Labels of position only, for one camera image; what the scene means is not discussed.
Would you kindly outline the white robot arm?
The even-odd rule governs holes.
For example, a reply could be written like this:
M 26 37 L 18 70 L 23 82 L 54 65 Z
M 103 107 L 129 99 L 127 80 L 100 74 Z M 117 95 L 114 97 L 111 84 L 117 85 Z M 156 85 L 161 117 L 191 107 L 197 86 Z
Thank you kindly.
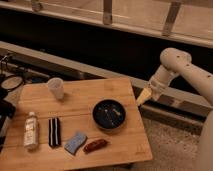
M 157 101 L 173 79 L 184 78 L 213 106 L 213 74 L 192 64 L 189 53 L 166 48 L 160 54 L 161 65 L 136 100 L 138 106 L 147 100 Z M 213 109 L 202 128 L 194 171 L 213 171 Z

